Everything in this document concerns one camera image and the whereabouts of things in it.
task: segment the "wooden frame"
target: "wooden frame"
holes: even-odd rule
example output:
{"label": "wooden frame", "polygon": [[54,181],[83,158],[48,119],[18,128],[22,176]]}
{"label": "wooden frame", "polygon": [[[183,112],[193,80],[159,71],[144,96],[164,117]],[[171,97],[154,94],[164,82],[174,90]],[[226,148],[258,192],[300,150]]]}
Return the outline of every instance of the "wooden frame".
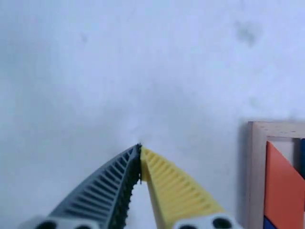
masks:
{"label": "wooden frame", "polygon": [[266,142],[272,137],[305,138],[305,123],[249,122],[249,131],[245,228],[262,229]]}

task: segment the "red block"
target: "red block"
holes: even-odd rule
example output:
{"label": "red block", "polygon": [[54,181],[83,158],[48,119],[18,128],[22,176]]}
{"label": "red block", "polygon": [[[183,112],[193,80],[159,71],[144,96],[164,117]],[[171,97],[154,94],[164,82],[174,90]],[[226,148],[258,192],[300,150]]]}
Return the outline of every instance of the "red block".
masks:
{"label": "red block", "polygon": [[303,229],[305,182],[267,142],[264,214],[277,229]]}

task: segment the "white tabletop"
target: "white tabletop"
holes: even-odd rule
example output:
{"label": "white tabletop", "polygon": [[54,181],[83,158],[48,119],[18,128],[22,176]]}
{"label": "white tabletop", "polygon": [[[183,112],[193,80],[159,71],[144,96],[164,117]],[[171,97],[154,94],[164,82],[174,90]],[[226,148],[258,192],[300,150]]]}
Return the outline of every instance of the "white tabletop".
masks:
{"label": "white tabletop", "polygon": [[[138,143],[239,222],[245,124],[305,117],[302,0],[1,0],[0,224]],[[153,229],[137,186],[127,227]]]}

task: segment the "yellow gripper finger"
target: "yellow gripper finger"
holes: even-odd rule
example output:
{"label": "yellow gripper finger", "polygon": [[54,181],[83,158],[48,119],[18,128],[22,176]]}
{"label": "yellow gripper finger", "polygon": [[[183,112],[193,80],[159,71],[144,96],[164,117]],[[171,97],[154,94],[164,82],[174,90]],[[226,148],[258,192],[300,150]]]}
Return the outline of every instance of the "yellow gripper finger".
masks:
{"label": "yellow gripper finger", "polygon": [[174,163],[144,147],[141,167],[158,229],[171,229],[180,219],[224,212],[194,179]]}

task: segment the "mounting hole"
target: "mounting hole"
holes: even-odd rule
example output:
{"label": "mounting hole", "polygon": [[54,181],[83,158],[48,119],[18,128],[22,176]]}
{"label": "mounting hole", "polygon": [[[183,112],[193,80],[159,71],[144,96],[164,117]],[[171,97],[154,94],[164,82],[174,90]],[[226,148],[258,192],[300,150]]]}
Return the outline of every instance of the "mounting hole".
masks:
{"label": "mounting hole", "polygon": [[80,226],[76,227],[75,229],[91,229],[91,227],[89,227],[87,225],[80,225]]}
{"label": "mounting hole", "polygon": [[197,229],[194,225],[182,225],[179,229]]}
{"label": "mounting hole", "polygon": [[57,224],[54,221],[44,221],[43,223],[39,224],[36,229],[56,229]]}
{"label": "mounting hole", "polygon": [[213,220],[213,226],[217,229],[230,229],[232,224],[225,218],[216,218]]}

